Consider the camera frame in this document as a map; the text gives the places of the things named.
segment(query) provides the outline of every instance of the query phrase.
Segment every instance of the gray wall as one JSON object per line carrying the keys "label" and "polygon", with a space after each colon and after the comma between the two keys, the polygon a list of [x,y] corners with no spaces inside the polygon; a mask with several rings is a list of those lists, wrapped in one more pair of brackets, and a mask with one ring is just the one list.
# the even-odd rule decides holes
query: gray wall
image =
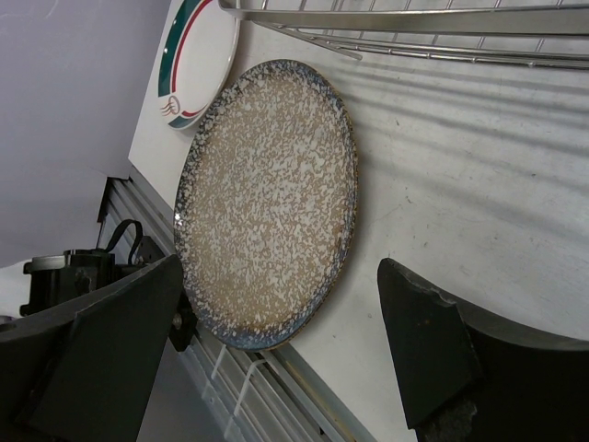
{"label": "gray wall", "polygon": [[169,0],[0,1],[0,267],[95,245]]}

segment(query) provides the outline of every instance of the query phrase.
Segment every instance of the table surface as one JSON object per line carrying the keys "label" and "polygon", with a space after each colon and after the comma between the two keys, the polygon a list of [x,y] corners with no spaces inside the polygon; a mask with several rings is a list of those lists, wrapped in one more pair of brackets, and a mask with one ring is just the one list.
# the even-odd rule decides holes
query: table surface
{"label": "table surface", "polygon": [[[376,439],[415,440],[380,312],[383,258],[509,319],[589,339],[588,74],[379,55],[357,62],[242,25],[231,77],[296,59],[339,90],[352,117],[360,195],[351,254],[292,346]],[[130,160],[173,206],[196,129],[164,124],[158,65],[159,55]]]}

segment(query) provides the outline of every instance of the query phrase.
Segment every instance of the metal wire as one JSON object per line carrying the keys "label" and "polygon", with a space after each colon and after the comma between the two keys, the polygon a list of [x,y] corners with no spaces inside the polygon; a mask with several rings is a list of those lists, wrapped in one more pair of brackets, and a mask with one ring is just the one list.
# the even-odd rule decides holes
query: metal wire
{"label": "metal wire", "polygon": [[[278,0],[263,0],[262,8],[219,0],[221,7],[236,17],[358,60],[362,59],[361,52],[371,52],[470,63],[589,69],[587,4],[563,5],[562,0],[547,0],[540,6],[506,7],[502,0],[495,0],[493,7],[464,9],[455,7],[454,0],[447,0],[441,9],[416,10],[412,0],[399,0],[396,9],[390,8],[392,3],[300,0],[296,10],[281,10]],[[358,5],[363,7],[361,11],[352,10]],[[388,9],[378,10],[379,6]],[[352,31],[358,31],[356,37],[351,36]],[[431,43],[423,44],[420,34],[432,35]],[[443,44],[449,36],[478,38],[463,38],[460,45]],[[559,49],[544,51],[548,46]]]}

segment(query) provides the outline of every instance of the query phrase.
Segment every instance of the metal rail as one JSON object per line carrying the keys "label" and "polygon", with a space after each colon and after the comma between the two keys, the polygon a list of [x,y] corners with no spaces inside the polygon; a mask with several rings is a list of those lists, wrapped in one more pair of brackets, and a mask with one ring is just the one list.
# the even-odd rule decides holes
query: metal rail
{"label": "metal rail", "polygon": [[[383,53],[437,60],[589,69],[589,5],[563,5],[562,0],[543,6],[453,8],[448,0],[444,9],[411,10],[405,0],[398,10],[376,11],[376,0],[365,0],[365,10],[345,10],[344,0],[333,0],[330,7],[309,10],[313,0],[300,0],[297,9],[272,8],[272,0],[261,7],[242,6],[237,0],[219,0],[228,13],[244,20],[289,35],[299,40],[361,59],[359,52]],[[387,0],[390,7],[393,2]],[[429,44],[399,42],[402,34],[432,35]],[[476,36],[471,45],[441,44],[443,36]],[[495,37],[517,40],[535,39],[533,50],[496,49]],[[544,52],[547,41],[582,39],[582,52]]]}

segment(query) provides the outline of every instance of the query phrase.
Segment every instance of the plate rim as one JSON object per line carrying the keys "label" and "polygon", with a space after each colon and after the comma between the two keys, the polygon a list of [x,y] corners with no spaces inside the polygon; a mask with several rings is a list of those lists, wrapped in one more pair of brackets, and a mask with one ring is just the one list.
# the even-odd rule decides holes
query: plate rim
{"label": "plate rim", "polygon": [[[156,85],[156,89],[157,89],[157,99],[160,99],[162,97],[165,97],[166,95],[160,95],[159,94],[159,90],[160,90],[160,84],[162,83],[162,75],[163,75],[163,63],[164,63],[164,55],[166,54],[166,49],[167,49],[167,42],[170,38],[170,34],[173,30],[174,24],[176,22],[176,20],[178,20],[178,15],[180,10],[189,2],[190,0],[183,0],[182,3],[179,5],[178,10],[176,11],[176,14],[174,15],[174,19],[172,20],[172,24],[170,26],[170,28],[167,30],[167,36],[166,36],[166,41],[164,42],[164,47],[162,48],[161,51],[159,51],[159,69],[157,71],[157,85]],[[194,12],[194,10],[202,3],[205,2],[207,0],[197,0],[197,2],[194,4],[194,8],[191,10],[191,12],[189,13],[188,17],[190,17],[192,15],[192,13]],[[214,2],[216,0],[208,0],[208,3]],[[180,32],[180,37],[184,34],[184,30],[186,29],[186,25],[189,23],[189,21],[187,21],[184,26],[182,27],[182,30]],[[199,113],[197,115],[195,115],[194,117],[192,117],[190,119],[189,122],[182,124],[180,127],[176,127],[173,126],[172,123],[176,120],[172,120],[171,122],[165,122],[167,126],[169,126],[171,129],[175,130],[175,131],[183,131],[185,129],[188,129],[189,127],[192,127],[198,120],[200,120],[202,118],[202,116],[207,112],[207,110],[211,107],[211,104],[213,104],[213,102],[216,100],[216,98],[219,95],[219,92],[221,92],[221,90],[223,89],[223,87],[225,86],[225,83],[229,77],[229,73],[231,72],[231,68],[233,66],[233,62],[236,59],[236,53],[237,53],[237,44],[239,42],[239,30],[241,28],[241,20],[239,20],[238,18],[234,18],[234,24],[235,24],[235,30],[233,33],[233,46],[231,48],[231,53],[229,54],[229,58],[227,60],[227,66],[226,66],[226,70],[225,70],[225,74],[223,75],[223,78],[221,79],[221,81],[219,82],[219,85],[217,86],[215,92],[214,92],[214,96],[209,100],[209,102],[204,105],[204,107],[199,111]],[[184,117],[177,117],[177,118],[182,118],[182,120],[186,121],[188,119],[184,118]]]}
{"label": "plate rim", "polygon": [[[260,64],[256,64],[255,66],[251,67],[248,71],[243,73],[241,76],[239,76],[232,85],[226,87],[224,89],[224,91],[215,98],[215,100],[212,104],[215,104],[215,102],[217,100],[222,101],[222,102],[226,101],[225,95],[230,96],[232,94],[232,92],[234,91],[234,89],[236,87],[238,87],[238,83],[240,82],[240,80],[242,80],[242,78],[244,76],[250,74],[251,71],[255,72],[256,70],[263,69],[263,67],[265,65],[274,66],[275,64],[280,64],[280,63],[294,64],[296,67],[299,67],[301,69],[305,69],[305,70],[307,70],[307,72],[311,73],[313,76],[316,76],[321,82],[323,82],[324,85],[329,87],[329,91],[332,94],[333,98],[340,105],[340,110],[341,110],[341,115],[342,115],[342,123],[344,124],[345,128],[347,129],[347,133],[349,135],[349,146],[346,147],[346,151],[347,151],[346,155],[350,156],[350,158],[351,158],[352,174],[353,174],[352,184],[351,184],[350,189],[348,190],[348,195],[346,196],[346,198],[351,198],[352,203],[347,204],[348,207],[344,211],[344,218],[346,216],[349,217],[349,228],[347,229],[347,231],[343,232],[342,241],[341,241],[341,248],[338,249],[338,253],[341,254],[340,255],[341,258],[340,258],[339,262],[338,262],[338,260],[333,260],[333,262],[331,264],[331,268],[335,267],[336,272],[326,276],[324,278],[324,282],[321,285],[318,285],[315,292],[313,293],[313,296],[311,298],[309,298],[310,301],[313,301],[319,297],[319,295],[321,294],[321,291],[324,291],[324,293],[321,295],[320,299],[318,300],[317,304],[313,308],[310,309],[310,312],[306,316],[303,317],[303,320],[300,322],[298,327],[295,327],[290,333],[286,334],[282,339],[278,339],[278,336],[276,336],[276,339],[273,339],[272,343],[270,345],[256,345],[256,346],[241,345],[237,342],[237,340],[232,340],[231,337],[226,339],[224,336],[221,336],[220,333],[215,332],[213,330],[214,327],[209,327],[207,320],[199,318],[199,316],[197,314],[197,318],[199,318],[199,320],[202,322],[202,325],[209,332],[211,332],[212,335],[216,339],[218,339],[222,343],[229,345],[231,347],[234,347],[236,349],[250,351],[250,352],[251,351],[256,352],[256,351],[262,351],[262,350],[271,350],[271,349],[274,349],[274,348],[279,347],[281,345],[284,345],[285,343],[288,343],[289,341],[294,339],[294,337],[301,330],[303,330],[305,328],[305,326],[308,324],[308,322],[317,314],[321,305],[325,302],[328,295],[332,292],[333,286],[340,279],[340,273],[341,273],[341,270],[343,269],[343,267],[347,261],[347,258],[349,255],[349,250],[352,246],[354,231],[356,229],[356,224],[357,224],[358,196],[359,196],[359,192],[358,192],[358,147],[357,147],[356,139],[354,136],[352,119],[350,117],[350,113],[348,112],[347,108],[345,107],[343,99],[341,98],[341,95],[338,92],[338,90],[321,73],[319,73],[314,67],[312,67],[308,64],[305,64],[303,62],[299,62],[296,60],[289,60],[289,59],[269,60],[269,61],[262,62]],[[207,111],[204,112],[203,114],[205,115],[205,117],[208,117],[211,112],[215,112],[214,106],[209,107],[207,109]],[[185,219],[184,216],[186,215],[185,208],[183,207],[185,204],[185,201],[184,201],[185,196],[183,193],[184,193],[184,190],[187,188],[187,184],[186,184],[187,179],[185,179],[184,176],[189,173],[193,173],[195,169],[198,169],[198,164],[196,164],[198,162],[198,160],[196,158],[198,156],[198,150],[199,150],[199,145],[197,143],[197,140],[199,139],[199,135],[201,135],[201,132],[206,129],[207,124],[208,124],[207,118],[202,118],[200,120],[199,129],[197,130],[196,135],[194,136],[194,138],[192,140],[191,147],[189,149],[189,153],[186,157],[184,167],[183,167],[182,172],[179,177],[179,185],[178,185],[178,190],[177,190],[177,194],[176,194],[176,200],[174,203],[174,226],[173,226],[173,228],[174,228],[174,246],[176,248],[177,253],[179,254],[179,257],[180,257],[180,260],[181,260],[183,266],[185,266],[186,264],[190,264],[189,260],[182,257],[183,248],[182,248],[181,242],[183,239],[179,233],[179,227],[182,227],[183,221]],[[190,162],[194,162],[195,165],[189,166]],[[187,277],[188,277],[187,272],[185,272],[185,275],[184,275],[185,282],[187,280]]]}

